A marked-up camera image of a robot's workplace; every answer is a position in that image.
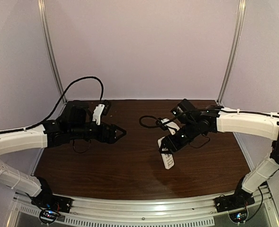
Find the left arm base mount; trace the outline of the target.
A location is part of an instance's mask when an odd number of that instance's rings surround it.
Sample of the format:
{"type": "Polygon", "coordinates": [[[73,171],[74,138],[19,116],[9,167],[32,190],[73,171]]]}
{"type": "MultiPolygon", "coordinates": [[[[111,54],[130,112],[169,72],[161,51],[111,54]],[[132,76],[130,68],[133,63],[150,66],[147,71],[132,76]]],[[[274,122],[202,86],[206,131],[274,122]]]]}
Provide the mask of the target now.
{"type": "Polygon", "coordinates": [[[42,225],[51,225],[55,221],[62,221],[65,214],[70,212],[73,199],[58,195],[52,195],[50,199],[28,196],[31,204],[39,208],[38,219],[42,225]]]}

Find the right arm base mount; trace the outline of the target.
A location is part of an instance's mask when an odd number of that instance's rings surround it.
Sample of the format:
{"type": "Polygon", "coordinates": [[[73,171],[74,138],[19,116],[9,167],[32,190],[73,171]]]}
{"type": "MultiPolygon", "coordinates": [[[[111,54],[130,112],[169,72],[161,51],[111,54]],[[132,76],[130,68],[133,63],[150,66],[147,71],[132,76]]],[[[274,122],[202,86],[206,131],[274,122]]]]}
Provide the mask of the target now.
{"type": "Polygon", "coordinates": [[[248,199],[237,199],[234,194],[220,195],[214,199],[217,213],[228,212],[229,219],[235,224],[245,223],[249,217],[248,206],[255,203],[251,196],[248,199]]]}

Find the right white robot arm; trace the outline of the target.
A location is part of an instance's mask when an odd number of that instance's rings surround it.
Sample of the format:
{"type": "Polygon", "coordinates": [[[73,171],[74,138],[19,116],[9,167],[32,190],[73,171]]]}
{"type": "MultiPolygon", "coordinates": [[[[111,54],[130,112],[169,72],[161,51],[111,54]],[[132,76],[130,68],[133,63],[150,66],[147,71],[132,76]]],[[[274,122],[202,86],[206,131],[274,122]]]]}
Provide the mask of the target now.
{"type": "Polygon", "coordinates": [[[190,144],[197,136],[217,132],[237,132],[272,140],[271,152],[246,176],[242,177],[227,203],[245,205],[252,194],[279,170],[279,112],[260,113],[212,105],[197,109],[183,99],[171,110],[183,124],[181,128],[173,120],[163,119],[160,125],[170,131],[158,140],[159,152],[171,156],[190,144]]]}

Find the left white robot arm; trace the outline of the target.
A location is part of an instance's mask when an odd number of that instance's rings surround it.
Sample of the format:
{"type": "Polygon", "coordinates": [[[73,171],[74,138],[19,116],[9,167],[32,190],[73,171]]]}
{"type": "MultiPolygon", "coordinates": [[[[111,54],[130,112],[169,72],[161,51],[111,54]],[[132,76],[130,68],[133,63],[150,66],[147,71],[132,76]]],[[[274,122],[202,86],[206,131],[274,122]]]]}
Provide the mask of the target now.
{"type": "MultiPolygon", "coordinates": [[[[55,120],[44,120],[37,126],[0,131],[0,156],[32,148],[59,147],[76,140],[114,144],[126,135],[126,130],[102,122],[101,118],[108,113],[110,106],[110,102],[103,101],[91,112],[87,102],[69,101],[55,120]]],[[[1,160],[0,183],[32,198],[53,195],[45,179],[29,176],[1,160]]]]}

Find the white remote control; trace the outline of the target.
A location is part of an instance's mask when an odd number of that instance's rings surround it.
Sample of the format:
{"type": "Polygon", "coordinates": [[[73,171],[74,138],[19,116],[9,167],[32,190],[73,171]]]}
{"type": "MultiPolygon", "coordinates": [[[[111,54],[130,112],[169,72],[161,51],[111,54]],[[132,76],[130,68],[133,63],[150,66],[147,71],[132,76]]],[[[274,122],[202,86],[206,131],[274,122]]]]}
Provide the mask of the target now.
{"type": "Polygon", "coordinates": [[[165,150],[161,148],[163,139],[164,137],[158,139],[158,146],[159,146],[160,154],[162,156],[164,167],[165,169],[169,170],[174,166],[175,163],[174,163],[173,155],[164,153],[165,150]]]}

